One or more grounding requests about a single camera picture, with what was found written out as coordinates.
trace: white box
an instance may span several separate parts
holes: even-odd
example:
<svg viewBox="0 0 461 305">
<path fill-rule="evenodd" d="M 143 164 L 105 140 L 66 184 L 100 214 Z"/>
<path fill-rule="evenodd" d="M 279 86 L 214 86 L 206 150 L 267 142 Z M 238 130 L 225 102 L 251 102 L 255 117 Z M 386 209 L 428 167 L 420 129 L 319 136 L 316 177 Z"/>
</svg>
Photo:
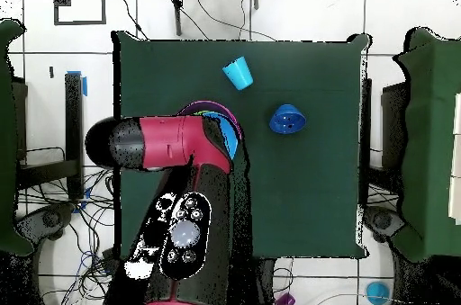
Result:
<svg viewBox="0 0 461 305">
<path fill-rule="evenodd" d="M 461 134 L 461 94 L 456 95 L 455 122 L 453 134 Z"/>
<path fill-rule="evenodd" d="M 461 220 L 461 178 L 451 177 L 448 216 Z"/>
<path fill-rule="evenodd" d="M 456 134 L 455 140 L 453 141 L 451 175 L 461 178 L 461 134 Z"/>
</svg>

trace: blue cable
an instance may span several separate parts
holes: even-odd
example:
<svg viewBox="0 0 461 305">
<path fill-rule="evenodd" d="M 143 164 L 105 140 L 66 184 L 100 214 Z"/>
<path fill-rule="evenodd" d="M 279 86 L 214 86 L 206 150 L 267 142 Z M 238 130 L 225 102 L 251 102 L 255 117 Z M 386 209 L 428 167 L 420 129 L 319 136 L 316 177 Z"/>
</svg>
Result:
<svg viewBox="0 0 461 305">
<path fill-rule="evenodd" d="M 65 302 L 68 301 L 68 295 L 74 291 L 74 287 L 78 281 L 78 276 L 79 276 L 79 273 L 80 273 L 80 269 L 82 268 L 82 265 L 85 267 L 85 268 L 88 268 L 86 265 L 85 265 L 85 260 L 87 260 L 87 258 L 89 257 L 96 257 L 99 259 L 99 256 L 93 254 L 91 251 L 86 251 L 82 254 L 82 256 L 80 257 L 80 265 L 78 266 L 78 269 L 77 269 L 77 273 L 76 273 L 76 280 L 72 283 L 72 285 L 69 287 L 68 289 L 68 292 L 64 295 L 63 299 L 62 299 L 62 302 L 61 302 L 61 305 L 63 305 Z"/>
</svg>

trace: green table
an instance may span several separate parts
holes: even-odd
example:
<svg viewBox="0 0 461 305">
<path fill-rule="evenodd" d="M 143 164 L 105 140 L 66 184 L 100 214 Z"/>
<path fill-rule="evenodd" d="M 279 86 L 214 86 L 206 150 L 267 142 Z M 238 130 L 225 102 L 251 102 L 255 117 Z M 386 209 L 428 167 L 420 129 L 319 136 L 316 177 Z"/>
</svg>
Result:
<svg viewBox="0 0 461 305">
<path fill-rule="evenodd" d="M 237 117 L 249 152 L 254 256 L 365 256 L 356 244 L 365 34 L 344 43 L 146 41 L 122 31 L 113 39 L 120 48 L 122 116 L 171 115 L 192 101 L 213 100 Z M 240 56 L 254 78 L 243 91 L 221 70 Z M 303 130 L 269 129 L 283 103 L 307 117 Z M 160 177 L 122 172 L 123 256 Z"/>
<path fill-rule="evenodd" d="M 16 191 L 16 154 L 17 132 L 16 112 L 12 89 L 12 69 L 7 56 L 10 42 L 20 37 L 24 28 L 17 21 L 0 20 L 0 123 L 2 141 L 0 141 L 0 250 L 27 256 L 33 251 L 31 242 L 20 236 L 15 230 L 14 215 L 17 206 Z"/>
<path fill-rule="evenodd" d="M 412 262 L 432 255 L 461 256 L 461 226 L 448 217 L 461 41 L 442 40 L 422 28 L 409 31 L 408 39 L 408 48 L 396 59 L 411 87 L 402 161 L 402 215 L 410 226 L 393 242 Z"/>
</svg>

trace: white tile floor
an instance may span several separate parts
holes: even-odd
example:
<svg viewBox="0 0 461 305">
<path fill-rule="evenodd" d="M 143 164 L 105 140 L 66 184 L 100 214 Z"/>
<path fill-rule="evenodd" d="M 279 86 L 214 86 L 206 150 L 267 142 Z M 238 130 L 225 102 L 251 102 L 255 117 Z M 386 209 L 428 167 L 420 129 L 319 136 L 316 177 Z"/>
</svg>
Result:
<svg viewBox="0 0 461 305">
<path fill-rule="evenodd" d="M 152 40 L 175 40 L 173 6 L 169 0 L 126 0 L 132 17 Z M 67 71 L 80 70 L 88 80 L 88 96 L 84 97 L 84 128 L 112 114 L 113 49 L 111 30 L 126 30 L 142 38 L 127 14 L 122 0 L 106 0 L 106 25 L 55 26 L 52 0 L 0 0 L 0 18 L 15 18 L 27 29 L 14 40 L 9 59 L 17 76 L 24 76 L 29 85 L 27 136 L 28 148 L 64 147 L 63 76 Z M 241 0 L 200 0 L 209 14 L 221 21 L 241 26 Z M 71 7 L 59 8 L 59 19 L 100 19 L 99 0 L 72 0 Z M 245 28 L 249 27 L 249 0 L 243 0 Z M 239 30 L 212 21 L 197 0 L 184 0 L 184 10 L 210 39 L 236 40 Z M 203 35 L 184 15 L 181 16 L 183 39 L 203 39 Z M 461 35 L 458 0 L 259 0 L 259 9 L 252 12 L 252 31 L 265 33 L 277 40 L 344 41 L 352 34 L 366 32 L 373 37 L 367 57 L 367 74 L 373 79 L 371 148 L 382 149 L 380 95 L 386 85 L 404 80 L 403 72 L 392 60 L 402 51 L 406 32 L 415 26 L 429 26 L 447 38 Z M 249 33 L 241 34 L 244 40 Z M 253 40 L 270 40 L 252 34 Z M 50 78 L 50 67 L 54 78 Z M 58 151 L 31 153 L 30 163 L 57 160 Z M 379 152 L 371 152 L 372 165 L 380 166 Z M 92 165 L 88 158 L 86 164 Z M 94 172 L 88 168 L 87 174 Z M 104 184 L 99 194 L 108 196 Z M 37 194 L 29 189 L 29 194 Z M 34 205 L 28 203 L 28 211 Z M 25 213 L 22 205 L 18 215 Z M 113 214 L 106 212 L 101 221 L 112 223 Z M 80 245 L 87 249 L 86 226 L 76 215 L 72 224 L 79 234 Z M 98 225 L 102 249 L 113 243 L 112 228 Z M 388 284 L 392 291 L 393 263 L 389 247 L 376 243 L 364 229 L 362 241 L 369 256 L 350 259 L 279 259 L 276 267 L 292 270 L 294 281 L 289 288 L 295 305 L 371 305 L 364 294 L 366 286 L 376 280 Z M 40 273 L 43 293 L 66 290 L 75 278 L 80 264 L 77 237 L 67 228 L 57 242 L 44 245 Z M 284 288 L 287 271 L 277 270 L 275 288 Z M 45 296 L 47 305 L 59 305 L 63 292 Z M 86 304 L 71 297 L 75 305 Z"/>
</svg>

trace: blue bowl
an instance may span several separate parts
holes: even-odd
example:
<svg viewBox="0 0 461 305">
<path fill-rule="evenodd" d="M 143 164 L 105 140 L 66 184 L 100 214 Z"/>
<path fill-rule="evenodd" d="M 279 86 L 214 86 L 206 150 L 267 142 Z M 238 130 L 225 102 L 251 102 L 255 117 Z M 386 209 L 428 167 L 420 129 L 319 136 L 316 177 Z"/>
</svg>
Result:
<svg viewBox="0 0 461 305">
<path fill-rule="evenodd" d="M 253 77 L 244 57 L 232 61 L 222 70 L 239 91 L 253 84 Z"/>
<path fill-rule="evenodd" d="M 366 287 L 366 296 L 373 305 L 383 305 L 389 300 L 389 288 L 384 283 L 374 282 Z"/>
<path fill-rule="evenodd" d="M 281 105 L 269 122 L 269 127 L 275 133 L 291 134 L 301 130 L 306 124 L 306 118 L 293 105 Z"/>
<path fill-rule="evenodd" d="M 234 127 L 229 121 L 229 119 L 227 119 L 227 117 L 223 116 L 222 114 L 216 112 L 205 112 L 203 113 L 203 116 L 212 117 L 220 121 L 220 128 L 222 136 L 224 137 L 224 144 L 226 145 L 226 149 L 229 153 L 230 159 L 234 159 L 235 152 L 237 151 L 237 145 L 239 145 L 239 141 L 237 139 L 237 133 L 234 130 Z"/>
</svg>

